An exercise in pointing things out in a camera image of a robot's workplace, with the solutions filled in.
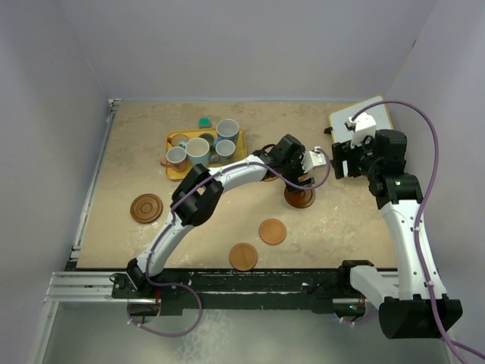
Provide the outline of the plain orange wooden coaster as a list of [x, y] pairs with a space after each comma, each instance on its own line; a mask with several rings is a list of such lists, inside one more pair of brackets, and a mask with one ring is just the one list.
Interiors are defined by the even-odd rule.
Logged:
[[286, 239], [286, 226], [276, 218], [269, 218], [260, 224], [258, 234], [266, 244], [278, 245]]

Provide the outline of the light blue mug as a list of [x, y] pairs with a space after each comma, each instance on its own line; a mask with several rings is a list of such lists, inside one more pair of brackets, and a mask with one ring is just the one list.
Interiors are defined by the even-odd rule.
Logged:
[[210, 146], [207, 140], [200, 137], [180, 142], [179, 146], [185, 149], [192, 166], [202, 165], [207, 167], [210, 162]]

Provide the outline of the dark ringed wooden coaster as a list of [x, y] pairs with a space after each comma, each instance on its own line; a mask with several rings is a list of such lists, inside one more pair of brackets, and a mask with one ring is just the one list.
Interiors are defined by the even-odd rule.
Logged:
[[155, 221], [163, 211], [161, 199], [153, 193], [144, 193], [136, 197], [130, 206], [131, 217], [141, 224]]

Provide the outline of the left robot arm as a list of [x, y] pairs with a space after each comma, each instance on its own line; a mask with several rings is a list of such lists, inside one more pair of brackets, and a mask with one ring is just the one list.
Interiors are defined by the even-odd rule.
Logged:
[[320, 147], [307, 150], [294, 136], [287, 134], [280, 142], [253, 152], [246, 158], [217, 168], [201, 164], [192, 167], [172, 193], [168, 217], [143, 253], [131, 259], [126, 268], [130, 289], [138, 297], [155, 291], [159, 275], [181, 240], [213, 215], [222, 195], [244, 184], [269, 177], [280, 178], [289, 190], [313, 190], [313, 179], [299, 178], [327, 164]]

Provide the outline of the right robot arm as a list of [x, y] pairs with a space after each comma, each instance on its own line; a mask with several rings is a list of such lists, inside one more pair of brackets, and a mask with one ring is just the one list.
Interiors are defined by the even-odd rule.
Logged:
[[379, 130], [359, 146], [334, 143], [331, 164], [336, 178], [368, 179], [392, 238], [398, 284], [393, 285], [368, 261], [346, 260], [339, 267], [338, 291], [361, 293], [378, 311], [389, 339], [443, 338], [462, 316], [459, 300], [448, 297], [438, 275], [422, 217], [424, 197], [418, 178], [405, 172], [407, 138], [397, 130]]

